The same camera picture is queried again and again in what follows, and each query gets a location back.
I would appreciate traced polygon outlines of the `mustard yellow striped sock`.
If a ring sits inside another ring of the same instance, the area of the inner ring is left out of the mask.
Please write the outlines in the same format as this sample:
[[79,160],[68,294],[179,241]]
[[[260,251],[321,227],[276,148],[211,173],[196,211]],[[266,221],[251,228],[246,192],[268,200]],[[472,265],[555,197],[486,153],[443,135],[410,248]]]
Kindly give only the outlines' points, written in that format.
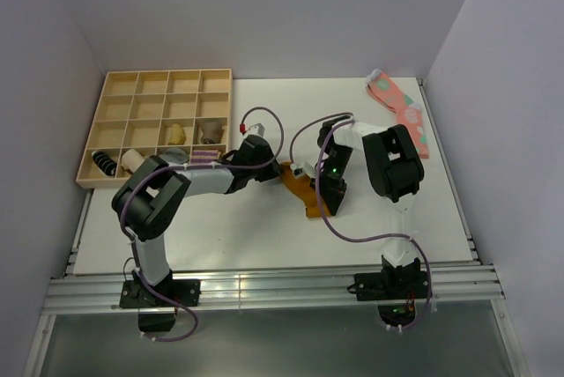
[[289,162],[283,162],[280,166],[282,170],[280,180],[294,196],[302,201],[307,218],[321,218],[322,212],[328,217],[332,216],[325,201],[322,201],[323,211],[319,208],[315,187],[311,186],[311,179],[306,174],[296,178],[293,176]]

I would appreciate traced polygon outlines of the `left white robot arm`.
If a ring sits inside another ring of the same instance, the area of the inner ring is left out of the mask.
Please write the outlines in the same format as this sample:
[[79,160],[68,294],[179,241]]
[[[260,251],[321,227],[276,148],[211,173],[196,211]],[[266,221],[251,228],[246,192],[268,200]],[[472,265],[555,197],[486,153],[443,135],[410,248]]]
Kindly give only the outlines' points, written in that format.
[[170,165],[158,156],[144,160],[115,193],[111,206],[132,244],[140,296],[152,306],[168,302],[172,271],[164,234],[186,197],[230,195],[250,181],[271,181],[282,174],[269,143],[245,137],[237,150],[206,164]]

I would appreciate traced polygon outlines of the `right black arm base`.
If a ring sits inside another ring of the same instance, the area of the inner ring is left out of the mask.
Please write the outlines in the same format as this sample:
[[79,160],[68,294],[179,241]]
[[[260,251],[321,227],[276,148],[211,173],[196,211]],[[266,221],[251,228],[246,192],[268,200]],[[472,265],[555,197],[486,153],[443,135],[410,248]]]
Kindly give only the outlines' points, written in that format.
[[377,306],[379,318],[386,330],[399,333],[417,321],[417,301],[424,300],[428,310],[432,298],[429,274],[419,258],[400,266],[384,260],[380,271],[356,273],[346,290],[358,302],[390,301]]

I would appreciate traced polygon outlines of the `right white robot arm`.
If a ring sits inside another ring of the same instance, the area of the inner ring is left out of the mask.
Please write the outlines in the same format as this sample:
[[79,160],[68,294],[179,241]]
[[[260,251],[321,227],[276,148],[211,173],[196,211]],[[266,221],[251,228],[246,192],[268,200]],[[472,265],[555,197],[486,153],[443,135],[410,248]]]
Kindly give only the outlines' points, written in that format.
[[[391,267],[382,275],[382,289],[398,298],[412,286],[412,277],[403,268],[430,267],[421,245],[405,230],[411,218],[424,167],[412,138],[404,125],[388,128],[358,122],[349,115],[322,124],[317,145],[320,148],[315,164],[314,190],[321,219],[329,231],[342,241],[360,244],[382,240],[382,265]],[[364,155],[372,190],[390,207],[390,216],[399,230],[365,238],[351,238],[340,233],[327,214],[338,210],[346,192],[344,172],[357,151]]]

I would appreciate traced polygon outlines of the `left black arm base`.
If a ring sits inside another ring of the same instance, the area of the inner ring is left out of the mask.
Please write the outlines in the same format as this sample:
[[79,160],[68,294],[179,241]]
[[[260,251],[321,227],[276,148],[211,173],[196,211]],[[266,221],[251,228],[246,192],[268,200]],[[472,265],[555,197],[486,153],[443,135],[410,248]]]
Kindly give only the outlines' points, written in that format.
[[[143,336],[158,342],[175,342],[195,333],[198,326],[192,307],[199,303],[201,281],[199,279],[174,279],[170,272],[156,286],[147,284],[137,272],[122,285],[119,308],[137,310],[137,326]],[[176,324],[180,312],[193,319],[193,326],[187,334],[166,336]]]

